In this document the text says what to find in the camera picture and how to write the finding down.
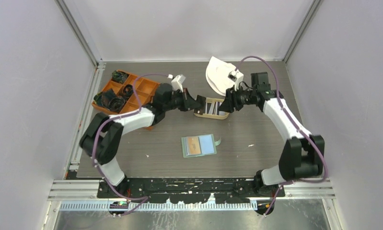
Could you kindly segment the black card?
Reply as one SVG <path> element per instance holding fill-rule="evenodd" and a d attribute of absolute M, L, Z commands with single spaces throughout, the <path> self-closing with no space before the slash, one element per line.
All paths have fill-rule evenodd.
<path fill-rule="evenodd" d="M 198 115 L 203 115 L 206 111 L 206 97 L 198 95 L 196 101 L 199 103 L 199 107 L 194 109 L 194 113 Z"/>

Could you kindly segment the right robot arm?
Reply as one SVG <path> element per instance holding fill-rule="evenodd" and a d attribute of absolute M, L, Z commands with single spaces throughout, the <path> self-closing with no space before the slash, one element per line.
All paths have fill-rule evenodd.
<path fill-rule="evenodd" d="M 254 178 L 255 193 L 267 196 L 273 185 L 319 176 L 324 170 L 324 139 L 305 129 L 288 108 L 283 96 L 272 90 L 266 72 L 252 73 L 251 86 L 242 88 L 244 81 L 239 71 L 230 72 L 228 79 L 234 85 L 226 90 L 219 110 L 227 113 L 255 105 L 275 125 L 285 142 L 276 166 L 259 170 Z"/>

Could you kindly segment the green card holder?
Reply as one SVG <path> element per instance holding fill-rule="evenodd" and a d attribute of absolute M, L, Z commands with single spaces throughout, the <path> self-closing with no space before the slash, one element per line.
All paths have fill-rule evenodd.
<path fill-rule="evenodd" d="M 215 140 L 213 134 L 182 137 L 181 143 L 183 157 L 193 158 L 217 154 L 216 147 L 221 144 L 221 138 Z"/>

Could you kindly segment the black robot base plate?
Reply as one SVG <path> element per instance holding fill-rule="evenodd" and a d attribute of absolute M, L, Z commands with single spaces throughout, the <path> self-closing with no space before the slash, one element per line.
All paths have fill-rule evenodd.
<path fill-rule="evenodd" d="M 217 204 L 247 203 L 252 199 L 271 200 L 274 196 L 283 197 L 283 189 L 278 185 L 263 185 L 258 178 L 129 178 L 117 191 L 140 202 L 143 197 L 148 202 L 163 204 L 206 203 L 213 196 Z"/>

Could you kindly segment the orange picture card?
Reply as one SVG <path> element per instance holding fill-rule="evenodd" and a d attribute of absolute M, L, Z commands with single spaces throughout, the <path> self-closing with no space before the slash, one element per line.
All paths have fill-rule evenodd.
<path fill-rule="evenodd" d="M 186 152 L 187 155 L 201 154 L 199 137 L 186 137 Z"/>

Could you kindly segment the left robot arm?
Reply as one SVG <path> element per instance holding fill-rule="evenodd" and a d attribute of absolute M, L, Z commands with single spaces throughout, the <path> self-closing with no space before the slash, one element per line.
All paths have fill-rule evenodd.
<path fill-rule="evenodd" d="M 204 102 L 205 97 L 199 95 L 194 98 L 186 88 L 175 90 L 170 84 L 162 83 L 151 101 L 138 110 L 122 115 L 97 113 L 81 137 L 79 146 L 92 158 L 95 167 L 110 183 L 109 192 L 121 198 L 128 191 L 128 185 L 124 182 L 126 175 L 116 159 L 121 137 L 159 123 L 167 111 L 200 109 Z"/>

